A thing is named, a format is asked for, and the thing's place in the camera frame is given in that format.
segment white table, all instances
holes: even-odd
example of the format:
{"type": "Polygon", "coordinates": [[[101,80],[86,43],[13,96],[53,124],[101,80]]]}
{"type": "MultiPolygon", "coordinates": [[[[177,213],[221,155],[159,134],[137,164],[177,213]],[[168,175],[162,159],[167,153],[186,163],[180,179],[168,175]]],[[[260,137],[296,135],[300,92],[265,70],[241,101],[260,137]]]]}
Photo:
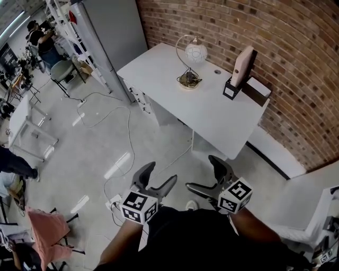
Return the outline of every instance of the white table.
{"type": "Polygon", "coordinates": [[[9,124],[9,130],[10,134],[8,136],[8,147],[13,147],[27,155],[30,155],[37,160],[44,161],[44,158],[37,156],[33,153],[30,153],[20,147],[21,144],[21,131],[26,125],[29,125],[34,128],[34,130],[40,132],[45,137],[52,140],[55,144],[59,141],[59,139],[56,139],[55,137],[51,136],[50,134],[43,131],[39,126],[34,124],[32,122],[31,118],[31,110],[34,108],[36,111],[38,111],[44,118],[49,118],[49,116],[44,113],[42,110],[40,110],[36,105],[34,105],[32,102],[30,102],[27,95],[25,95],[20,104],[17,106],[16,110],[14,111],[13,115],[10,118],[10,124],[9,124]]]}
{"type": "MultiPolygon", "coordinates": [[[[184,51],[179,50],[179,54],[186,59],[184,51]]],[[[185,91],[176,79],[186,68],[176,56],[175,48],[161,43],[121,68],[118,75],[144,113],[158,124],[162,124],[170,112],[193,130],[193,151],[204,156],[208,153],[235,159],[269,99],[261,107],[240,92],[231,101],[222,94],[225,82],[231,77],[229,72],[207,61],[192,64],[192,68],[202,82],[196,89],[185,91]]]]}

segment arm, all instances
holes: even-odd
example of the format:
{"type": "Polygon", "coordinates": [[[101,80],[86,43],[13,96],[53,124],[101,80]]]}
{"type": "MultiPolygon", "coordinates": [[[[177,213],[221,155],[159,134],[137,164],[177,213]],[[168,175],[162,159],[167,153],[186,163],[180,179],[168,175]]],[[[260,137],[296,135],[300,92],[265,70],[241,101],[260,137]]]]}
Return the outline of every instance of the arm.
{"type": "Polygon", "coordinates": [[[45,41],[47,41],[51,36],[54,35],[54,32],[53,31],[49,31],[46,35],[44,35],[43,37],[41,37],[39,40],[38,40],[38,43],[39,44],[42,44],[44,43],[45,41]]]}
{"type": "Polygon", "coordinates": [[[279,235],[256,218],[247,208],[230,216],[239,235],[256,242],[281,242],[279,235]]]}
{"type": "Polygon", "coordinates": [[[125,220],[117,235],[102,252],[99,265],[113,263],[125,255],[137,253],[141,235],[142,225],[125,220]]]}

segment red brick wall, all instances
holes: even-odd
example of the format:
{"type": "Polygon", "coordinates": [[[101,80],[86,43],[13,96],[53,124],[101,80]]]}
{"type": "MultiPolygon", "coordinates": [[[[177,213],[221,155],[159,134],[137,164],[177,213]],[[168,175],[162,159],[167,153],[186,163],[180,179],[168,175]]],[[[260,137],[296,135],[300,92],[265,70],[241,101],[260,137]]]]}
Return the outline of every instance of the red brick wall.
{"type": "Polygon", "coordinates": [[[339,157],[339,7],[334,0],[139,0],[148,45],[197,34],[233,71],[247,45],[270,90],[260,126],[306,169],[339,157]]]}

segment refrigerator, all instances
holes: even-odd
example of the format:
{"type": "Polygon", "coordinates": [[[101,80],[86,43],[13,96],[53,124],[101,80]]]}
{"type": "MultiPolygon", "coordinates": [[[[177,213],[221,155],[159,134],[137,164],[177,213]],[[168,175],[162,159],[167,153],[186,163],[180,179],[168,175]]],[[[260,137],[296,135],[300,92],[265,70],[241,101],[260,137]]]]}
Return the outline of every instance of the refrigerator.
{"type": "Polygon", "coordinates": [[[116,71],[147,51],[135,0],[83,0],[70,11],[76,18],[72,25],[109,90],[133,102],[134,96],[116,71]]]}

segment desk lamp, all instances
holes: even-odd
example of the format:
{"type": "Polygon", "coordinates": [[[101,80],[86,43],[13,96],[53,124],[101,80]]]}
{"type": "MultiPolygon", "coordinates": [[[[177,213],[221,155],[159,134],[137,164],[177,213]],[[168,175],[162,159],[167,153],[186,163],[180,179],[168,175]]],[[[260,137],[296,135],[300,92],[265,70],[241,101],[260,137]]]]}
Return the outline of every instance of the desk lamp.
{"type": "Polygon", "coordinates": [[[184,89],[194,89],[198,86],[198,83],[202,80],[199,78],[198,73],[196,73],[190,66],[188,66],[179,56],[178,54],[178,43],[181,39],[185,37],[191,37],[193,40],[187,45],[185,49],[185,53],[189,61],[193,63],[202,63],[205,61],[207,57],[207,49],[201,43],[197,36],[193,35],[184,35],[181,36],[175,45],[176,55],[180,59],[180,61],[187,68],[185,73],[179,76],[176,80],[180,83],[180,86],[184,89]]]}

